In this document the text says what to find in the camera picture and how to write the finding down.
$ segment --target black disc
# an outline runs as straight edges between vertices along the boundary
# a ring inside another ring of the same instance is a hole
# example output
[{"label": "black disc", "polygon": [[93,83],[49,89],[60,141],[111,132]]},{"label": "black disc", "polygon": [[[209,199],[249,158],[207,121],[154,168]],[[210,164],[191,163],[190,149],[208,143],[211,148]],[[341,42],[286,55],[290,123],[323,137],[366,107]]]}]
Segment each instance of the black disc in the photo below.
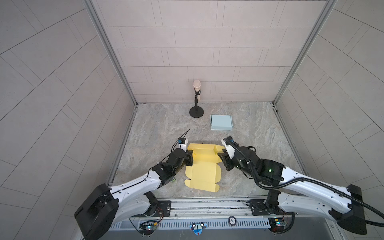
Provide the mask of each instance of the black disc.
[{"label": "black disc", "polygon": [[204,110],[202,107],[191,107],[191,109],[189,110],[189,115],[191,115],[192,117],[194,118],[199,118],[201,117],[202,115],[204,114]]}]

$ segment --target gray wall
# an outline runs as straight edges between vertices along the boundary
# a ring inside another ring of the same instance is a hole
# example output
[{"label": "gray wall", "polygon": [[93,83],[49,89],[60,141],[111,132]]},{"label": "gray wall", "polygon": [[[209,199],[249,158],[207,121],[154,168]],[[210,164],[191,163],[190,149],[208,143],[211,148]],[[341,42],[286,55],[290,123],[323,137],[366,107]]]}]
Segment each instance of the gray wall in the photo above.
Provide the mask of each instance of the gray wall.
[{"label": "gray wall", "polygon": [[[382,0],[339,0],[277,104],[309,175],[360,186],[382,212],[383,12]],[[368,234],[355,237],[384,239],[384,228],[368,226]]]},{"label": "gray wall", "polygon": [[0,8],[0,238],[69,239],[133,103],[81,0]]},{"label": "gray wall", "polygon": [[325,2],[93,0],[138,102],[272,101]]}]

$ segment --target metal corner post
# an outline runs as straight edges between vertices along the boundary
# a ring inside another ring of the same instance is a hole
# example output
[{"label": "metal corner post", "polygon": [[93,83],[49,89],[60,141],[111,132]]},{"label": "metal corner post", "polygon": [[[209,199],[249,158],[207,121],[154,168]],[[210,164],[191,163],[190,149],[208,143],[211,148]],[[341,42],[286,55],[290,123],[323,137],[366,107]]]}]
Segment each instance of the metal corner post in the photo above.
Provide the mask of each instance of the metal corner post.
[{"label": "metal corner post", "polygon": [[97,13],[96,13],[96,10],[95,10],[95,8],[93,6],[92,1],[91,0],[83,0],[83,3],[84,3],[85,9],[87,10],[89,16],[91,17],[93,25],[96,28],[96,31],[99,34],[101,42],[105,46],[105,48],[107,50],[107,53],[108,53],[108,55],[111,58],[112,64],[113,64],[114,68],[116,69],[116,72],[118,73],[118,75],[119,75],[120,79],[122,80],[125,88],[127,89],[128,93],[129,93],[129,96],[132,99],[132,102],[134,103],[135,106],[137,106],[136,98],[133,95],[133,92],[132,92],[131,88],[129,87],[127,78],[125,77],[125,74],[124,74],[124,72],[123,72],[123,70],[122,70],[122,68],[120,66],[120,63],[119,63],[119,61],[118,61],[118,59],[116,57],[116,54],[113,51],[112,45],[111,45],[111,43],[110,43],[110,41],[109,41],[109,39],[107,37],[106,32],[104,31],[103,25],[100,22],[100,19],[99,19]]},{"label": "metal corner post", "polygon": [[275,99],[273,100],[273,104],[275,106],[280,101],[281,96],[283,95],[284,91],[288,87],[288,84],[290,83],[293,76],[295,75],[295,73],[296,73],[297,69],[299,68],[301,62],[303,61],[305,55],[309,51],[312,43],[314,42],[315,38],[319,34],[324,23],[326,22],[328,16],[331,14],[333,6],[336,4],[336,2],[337,2],[337,0],[327,0],[327,2],[325,3],[319,17],[317,18],[315,24],[313,25],[313,28],[312,28],[310,34],[308,35],[303,47],[301,48],[299,54],[297,55],[290,71],[288,72],[287,77],[285,78],[283,84],[281,85],[279,92],[277,93]]}]

